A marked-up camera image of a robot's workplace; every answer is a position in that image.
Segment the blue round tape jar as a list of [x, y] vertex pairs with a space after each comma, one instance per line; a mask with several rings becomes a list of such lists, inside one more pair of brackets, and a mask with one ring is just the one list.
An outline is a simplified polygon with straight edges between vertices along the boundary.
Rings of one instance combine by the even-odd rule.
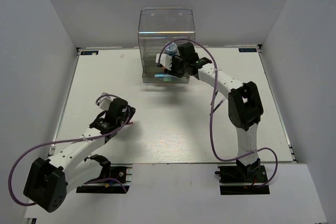
[[169, 55], [169, 56], [174, 56], [177, 54], [177, 45], [176, 43], [172, 42], [170, 44], [168, 44], [165, 48], [164, 48], [164, 53], [166, 55]]

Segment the blue highlighter marker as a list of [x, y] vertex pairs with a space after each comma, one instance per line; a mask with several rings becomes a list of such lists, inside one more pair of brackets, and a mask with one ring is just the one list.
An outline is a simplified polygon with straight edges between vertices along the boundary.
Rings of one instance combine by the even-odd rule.
[[171, 75], [169, 75], [169, 74], [163, 74], [163, 73], [157, 73], [157, 74], [155, 74], [154, 75], [154, 77], [155, 78], [170, 78], [171, 77]]

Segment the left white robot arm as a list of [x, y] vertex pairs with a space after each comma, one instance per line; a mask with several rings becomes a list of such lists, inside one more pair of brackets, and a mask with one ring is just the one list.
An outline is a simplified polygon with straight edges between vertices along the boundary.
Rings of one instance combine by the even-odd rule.
[[95, 151], [130, 123], [136, 109], [122, 98], [107, 100], [101, 113], [77, 141], [31, 165], [24, 195], [47, 212], [54, 212], [77, 187], [113, 180], [111, 162]]

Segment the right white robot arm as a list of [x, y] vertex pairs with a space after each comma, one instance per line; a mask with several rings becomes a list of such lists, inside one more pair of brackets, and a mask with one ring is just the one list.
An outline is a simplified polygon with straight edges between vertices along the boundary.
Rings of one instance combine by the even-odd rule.
[[237, 175], [245, 182], [255, 177], [260, 167], [257, 129], [264, 113], [257, 85], [252, 81], [241, 82], [222, 72], [213, 56], [199, 57], [190, 41], [168, 44], [155, 61], [166, 74], [177, 78], [188, 75], [209, 84], [214, 89], [212, 102], [217, 93], [224, 96], [228, 101], [229, 120], [237, 132], [238, 153], [233, 159]]

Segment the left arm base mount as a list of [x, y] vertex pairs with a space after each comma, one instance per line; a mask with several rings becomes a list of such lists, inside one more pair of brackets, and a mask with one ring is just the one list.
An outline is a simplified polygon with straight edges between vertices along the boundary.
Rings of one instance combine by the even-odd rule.
[[131, 186], [132, 164], [116, 164], [110, 167], [109, 178], [77, 187], [78, 194], [126, 194]]

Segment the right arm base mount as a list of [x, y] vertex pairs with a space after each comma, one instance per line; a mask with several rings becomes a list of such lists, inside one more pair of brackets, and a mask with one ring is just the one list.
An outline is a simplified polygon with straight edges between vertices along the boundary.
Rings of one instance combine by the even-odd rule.
[[267, 173], [264, 165], [246, 178], [237, 166], [219, 166], [215, 171], [215, 176], [219, 179], [221, 195], [269, 195], [268, 185], [262, 186], [267, 180]]

